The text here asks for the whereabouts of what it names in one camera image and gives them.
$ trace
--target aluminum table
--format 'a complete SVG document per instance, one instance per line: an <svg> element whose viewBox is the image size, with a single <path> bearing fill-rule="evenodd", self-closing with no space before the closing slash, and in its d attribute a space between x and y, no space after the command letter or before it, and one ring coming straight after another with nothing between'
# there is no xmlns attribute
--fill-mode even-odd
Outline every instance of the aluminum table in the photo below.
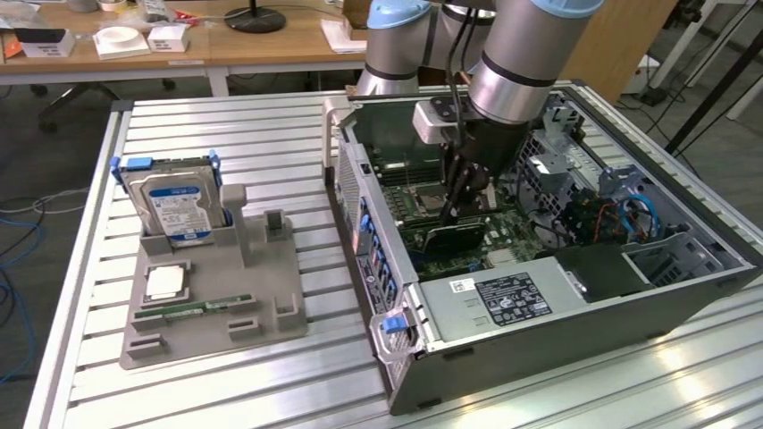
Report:
<svg viewBox="0 0 763 429"><path fill-rule="evenodd" d="M320 179L320 105L338 94L146 101L111 114L26 427L761 427L759 284L659 339L419 413L387 414ZM614 109L609 119L646 139ZM247 186L247 214L280 207L295 224L308 335L126 371L140 221L108 159L211 148L223 180ZM763 250L755 226L741 228Z"/></svg>

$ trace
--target black lamp base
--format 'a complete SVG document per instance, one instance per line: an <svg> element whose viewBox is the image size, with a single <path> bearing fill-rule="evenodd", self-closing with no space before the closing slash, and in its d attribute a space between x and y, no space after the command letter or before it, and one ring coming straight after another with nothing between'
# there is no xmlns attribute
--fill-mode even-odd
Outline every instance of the black lamp base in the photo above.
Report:
<svg viewBox="0 0 763 429"><path fill-rule="evenodd" d="M226 13L228 27L246 33L271 33L287 25L287 17L274 9L259 7L256 16L250 10L248 7L242 7Z"/></svg>

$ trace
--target wooden desk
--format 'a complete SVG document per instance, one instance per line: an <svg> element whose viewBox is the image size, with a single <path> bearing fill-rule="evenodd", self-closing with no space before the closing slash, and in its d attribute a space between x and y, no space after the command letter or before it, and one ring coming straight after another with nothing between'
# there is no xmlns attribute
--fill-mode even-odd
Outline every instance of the wooden desk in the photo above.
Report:
<svg viewBox="0 0 763 429"><path fill-rule="evenodd" d="M290 0L288 3L339 12L320 0ZM170 3L174 9L200 16L223 16L244 4L231 0ZM100 61L92 39L79 38L68 58L27 58L19 54L0 64L0 85L207 76L212 95L224 97L230 94L226 78L231 74L363 68L363 55L339 55L330 49L320 30L320 18L334 19L330 15L288 7L279 10L287 24L271 34L240 33L222 20L212 20L208 26L195 26L188 30L191 44L184 53L154 53ZM92 35L100 29L99 22L116 18L115 13L71 12L64 4L44 4L40 14L52 27L71 29L78 35Z"/></svg>
<svg viewBox="0 0 763 429"><path fill-rule="evenodd" d="M320 0L288 0L288 4L339 10ZM621 96L637 65L655 39L677 0L607 0L578 43L562 79L583 79L610 101ZM264 5L283 4L264 0ZM247 5L246 0L171 2L187 12L223 16ZM98 60L91 40L78 40L74 55L63 59L23 55L0 65L0 85L99 80L130 80L207 76L212 94L228 95L231 74L351 70L365 66L365 55L331 51L320 30L326 13L287 6L275 7L286 15L286 27L270 34L242 33L214 20L211 26L190 30L191 47L184 54L151 54L120 60ZM92 34L114 13L72 13L63 4L44 4L40 13L51 25Z"/></svg>

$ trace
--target blue cable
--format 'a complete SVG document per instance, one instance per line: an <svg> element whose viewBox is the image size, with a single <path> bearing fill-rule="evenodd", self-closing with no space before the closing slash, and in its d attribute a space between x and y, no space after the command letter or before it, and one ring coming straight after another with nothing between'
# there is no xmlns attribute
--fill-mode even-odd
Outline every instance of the blue cable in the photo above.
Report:
<svg viewBox="0 0 763 429"><path fill-rule="evenodd" d="M27 365L35 358L35 331L32 329L32 323L28 320L27 304L24 303L22 295L19 295L19 293L15 290L12 290L11 287L4 283L0 283L0 288L3 288L3 290L7 293L14 294L14 298L19 303L19 308L22 308L22 319L24 320L24 329L27 330L27 336L28 336L27 358L24 359L22 364L16 368L14 368L14 370L6 375L6 377L0 378L0 385L3 385L3 383L6 383L6 381L27 367Z"/></svg>
<svg viewBox="0 0 763 429"><path fill-rule="evenodd" d="M35 223L27 223L27 222L14 222L14 221L8 221L7 219L0 219L0 223L6 223L8 225L12 226L24 226L27 228L34 228L35 232L36 232L36 237L35 237L35 242L32 243L32 245L27 248L27 250L24 250L22 252L22 254L12 258L10 261L6 261L3 263L0 263L0 268L8 268L12 264L15 264L16 262L19 262L24 257L28 256L30 253L32 253L35 251L35 249L39 246L39 243L43 240L43 233L42 233L42 228L39 227L38 224Z"/></svg>
<svg viewBox="0 0 763 429"><path fill-rule="evenodd" d="M657 217L657 209L655 209L655 205L653 204L653 201L645 197L641 194L631 194L630 196L627 196L623 201L621 201L618 203L619 207L621 207L621 222L623 223L626 229L631 232L635 233L635 229L631 226L631 224L629 223L629 218L627 218L627 213L625 212L625 203L631 200L635 199L637 201L641 201L642 203L645 203L646 209L649 210L649 213L653 216L653 220L651 222L655 223L655 235L659 237L659 218Z"/></svg>

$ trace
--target hard drive label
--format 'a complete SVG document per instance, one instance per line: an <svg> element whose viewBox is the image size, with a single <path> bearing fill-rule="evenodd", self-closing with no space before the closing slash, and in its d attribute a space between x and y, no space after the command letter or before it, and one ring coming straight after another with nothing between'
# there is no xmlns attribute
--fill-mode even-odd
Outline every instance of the hard drive label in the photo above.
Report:
<svg viewBox="0 0 763 429"><path fill-rule="evenodd" d="M164 234L175 240L198 240L210 235L207 210L198 206L202 189L196 186L150 191L154 210Z"/></svg>
<svg viewBox="0 0 763 429"><path fill-rule="evenodd" d="M498 326L515 324L539 315L550 315L551 307L527 273L477 283L479 297Z"/></svg>

